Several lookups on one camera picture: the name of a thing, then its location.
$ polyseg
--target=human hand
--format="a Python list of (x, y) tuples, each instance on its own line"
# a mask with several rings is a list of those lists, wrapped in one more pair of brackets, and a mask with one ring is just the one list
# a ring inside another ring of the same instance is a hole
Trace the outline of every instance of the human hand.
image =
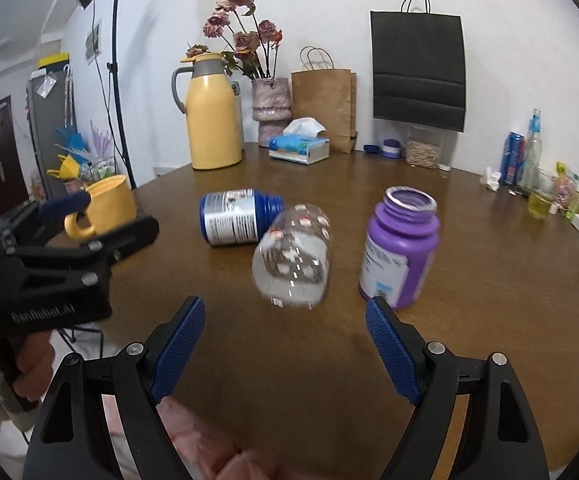
[(55, 351), (49, 342), (50, 336), (51, 331), (29, 335), (16, 355), (20, 375), (13, 383), (13, 390), (32, 402), (47, 391), (53, 376), (51, 365)]

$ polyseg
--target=purple pill bottle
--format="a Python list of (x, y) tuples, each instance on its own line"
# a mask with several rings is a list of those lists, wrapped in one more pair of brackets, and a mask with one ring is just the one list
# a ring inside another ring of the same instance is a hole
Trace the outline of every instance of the purple pill bottle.
[(439, 244), (436, 201), (413, 187), (385, 191), (369, 221), (361, 269), (361, 294), (382, 296), (392, 308), (418, 298)]

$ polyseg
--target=light stand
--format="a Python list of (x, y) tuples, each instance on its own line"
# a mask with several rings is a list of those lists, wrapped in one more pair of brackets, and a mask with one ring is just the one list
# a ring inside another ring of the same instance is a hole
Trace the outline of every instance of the light stand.
[(123, 123), (123, 112), (120, 107), (120, 86), (118, 84), (118, 53), (116, 51), (116, 26), (118, 24), (118, 0), (114, 0), (114, 9), (111, 19), (111, 63), (107, 63), (107, 68), (111, 72), (111, 79), (114, 85), (114, 104), (116, 106), (116, 119), (118, 120), (118, 135), (120, 136), (120, 146), (122, 148), (122, 158), (131, 189), (136, 189), (134, 172), (129, 160), (129, 150), (127, 149), (127, 138), (125, 137), (125, 124)]

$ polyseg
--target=white tissue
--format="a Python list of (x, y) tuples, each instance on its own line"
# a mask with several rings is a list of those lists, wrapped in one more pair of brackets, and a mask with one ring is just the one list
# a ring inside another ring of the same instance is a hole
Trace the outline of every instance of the white tissue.
[(289, 126), (283, 131), (283, 135), (300, 135), (308, 139), (316, 139), (320, 132), (326, 132), (325, 127), (316, 119), (303, 117), (295, 119), (289, 123)]
[(485, 173), (481, 177), (481, 184), (487, 186), (492, 191), (498, 191), (501, 187), (501, 184), (498, 182), (501, 179), (501, 176), (502, 173), (500, 171), (494, 171), (492, 173), (492, 168), (487, 166), (487, 168), (485, 168)]

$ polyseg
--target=blue pill bottle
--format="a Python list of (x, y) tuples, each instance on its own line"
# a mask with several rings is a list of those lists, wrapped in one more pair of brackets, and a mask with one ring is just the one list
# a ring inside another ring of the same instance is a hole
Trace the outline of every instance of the blue pill bottle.
[(200, 232), (214, 247), (257, 243), (284, 210), (281, 197), (255, 189), (208, 193), (200, 199)]

